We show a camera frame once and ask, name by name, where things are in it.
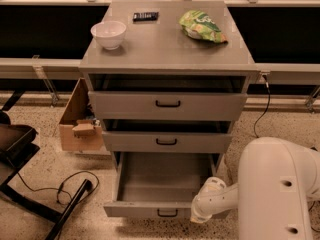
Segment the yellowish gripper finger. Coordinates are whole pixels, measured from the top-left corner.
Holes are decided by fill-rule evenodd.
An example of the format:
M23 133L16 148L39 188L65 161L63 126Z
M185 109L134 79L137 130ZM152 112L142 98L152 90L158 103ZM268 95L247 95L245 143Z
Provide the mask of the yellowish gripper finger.
M208 221L207 218L203 218L203 217L190 217L190 221L193 223L197 223L197 224L202 224L202 223L206 223Z

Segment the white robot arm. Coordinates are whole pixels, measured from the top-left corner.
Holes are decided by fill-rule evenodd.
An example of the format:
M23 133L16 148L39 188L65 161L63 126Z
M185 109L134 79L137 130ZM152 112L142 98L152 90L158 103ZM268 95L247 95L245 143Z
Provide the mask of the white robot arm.
M239 240L313 240L308 203L320 199L320 152L272 137L243 150L238 182L210 177L194 197L191 220L237 209Z

